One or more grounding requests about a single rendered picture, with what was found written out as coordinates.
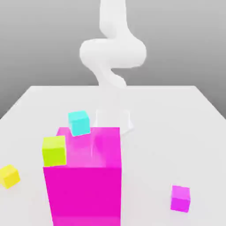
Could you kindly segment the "small lime green cube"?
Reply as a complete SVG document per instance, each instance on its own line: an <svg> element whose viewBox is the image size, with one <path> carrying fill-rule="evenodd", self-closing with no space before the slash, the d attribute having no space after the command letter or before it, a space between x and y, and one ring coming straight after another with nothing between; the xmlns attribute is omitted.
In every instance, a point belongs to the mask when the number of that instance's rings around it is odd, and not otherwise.
<svg viewBox="0 0 226 226"><path fill-rule="evenodd" d="M45 167L66 165L67 151L65 136L44 137L42 156Z"/></svg>

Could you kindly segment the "large magenta box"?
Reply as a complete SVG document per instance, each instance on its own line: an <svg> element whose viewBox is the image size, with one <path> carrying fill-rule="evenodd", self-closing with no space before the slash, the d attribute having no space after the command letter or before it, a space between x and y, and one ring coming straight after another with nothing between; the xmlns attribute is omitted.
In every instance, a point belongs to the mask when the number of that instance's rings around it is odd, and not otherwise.
<svg viewBox="0 0 226 226"><path fill-rule="evenodd" d="M92 127L66 139L67 164L44 167L53 226L121 226L121 136L118 127Z"/></svg>

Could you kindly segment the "small purple cube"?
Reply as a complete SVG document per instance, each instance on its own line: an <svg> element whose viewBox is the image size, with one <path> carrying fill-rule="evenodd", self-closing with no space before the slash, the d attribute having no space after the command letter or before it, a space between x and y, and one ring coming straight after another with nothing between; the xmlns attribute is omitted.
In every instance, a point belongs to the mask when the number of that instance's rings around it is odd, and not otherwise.
<svg viewBox="0 0 226 226"><path fill-rule="evenodd" d="M191 203L190 188L172 186L170 209L187 213Z"/></svg>

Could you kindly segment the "small cyan cube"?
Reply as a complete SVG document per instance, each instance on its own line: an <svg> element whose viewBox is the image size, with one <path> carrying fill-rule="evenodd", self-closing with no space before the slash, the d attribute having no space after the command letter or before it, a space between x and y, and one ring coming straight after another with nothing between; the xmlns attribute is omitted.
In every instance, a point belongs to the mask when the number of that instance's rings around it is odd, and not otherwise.
<svg viewBox="0 0 226 226"><path fill-rule="evenodd" d="M85 110L68 113L68 122L73 136L90 133L90 119Z"/></svg>

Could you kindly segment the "small yellow cube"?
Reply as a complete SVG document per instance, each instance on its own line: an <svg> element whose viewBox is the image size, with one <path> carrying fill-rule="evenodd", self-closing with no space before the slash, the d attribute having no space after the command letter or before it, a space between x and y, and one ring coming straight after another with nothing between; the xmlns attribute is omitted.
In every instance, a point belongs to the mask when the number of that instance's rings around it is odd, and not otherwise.
<svg viewBox="0 0 226 226"><path fill-rule="evenodd" d="M7 165L0 169L0 184L6 189L20 181L18 170L13 165Z"/></svg>

